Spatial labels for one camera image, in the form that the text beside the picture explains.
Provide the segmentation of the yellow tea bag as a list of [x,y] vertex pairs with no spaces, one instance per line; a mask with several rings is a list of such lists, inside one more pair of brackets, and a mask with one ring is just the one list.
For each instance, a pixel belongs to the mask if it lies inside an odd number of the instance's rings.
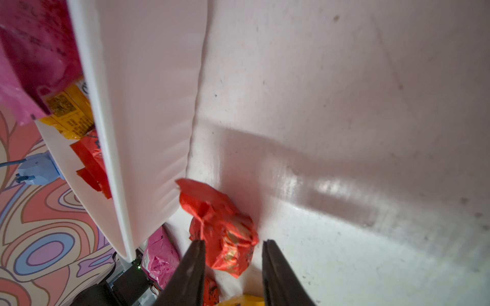
[[265,302],[262,297],[241,295],[220,302],[216,306],[265,306]]
[[76,79],[68,87],[47,101],[51,115],[39,122],[55,128],[69,140],[79,140],[95,128],[88,85],[84,77]]

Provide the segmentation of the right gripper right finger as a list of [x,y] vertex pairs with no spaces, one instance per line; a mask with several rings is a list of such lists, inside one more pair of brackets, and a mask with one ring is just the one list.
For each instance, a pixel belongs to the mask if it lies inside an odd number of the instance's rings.
[[263,243],[262,282],[265,305],[315,305],[274,240]]

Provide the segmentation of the pink tea bag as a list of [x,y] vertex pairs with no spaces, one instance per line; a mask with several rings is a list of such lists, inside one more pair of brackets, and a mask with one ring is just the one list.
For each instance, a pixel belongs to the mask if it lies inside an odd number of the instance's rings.
[[66,1],[1,1],[1,104],[25,125],[82,75]]
[[162,290],[172,279],[179,264],[179,254],[169,239],[165,227],[159,227],[148,238],[142,258],[143,271]]

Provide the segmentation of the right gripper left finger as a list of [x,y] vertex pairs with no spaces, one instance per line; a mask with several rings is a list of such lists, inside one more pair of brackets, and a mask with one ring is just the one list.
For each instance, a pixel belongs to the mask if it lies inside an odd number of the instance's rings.
[[183,256],[178,268],[153,305],[200,306],[203,302],[205,278],[205,242],[195,240]]

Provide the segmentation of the white plastic storage box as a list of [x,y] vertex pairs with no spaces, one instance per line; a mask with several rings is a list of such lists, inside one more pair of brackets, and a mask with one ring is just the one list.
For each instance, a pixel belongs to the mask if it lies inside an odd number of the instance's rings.
[[38,129],[66,182],[126,261],[179,208],[207,28],[207,1],[69,1],[112,197],[78,175],[53,127]]

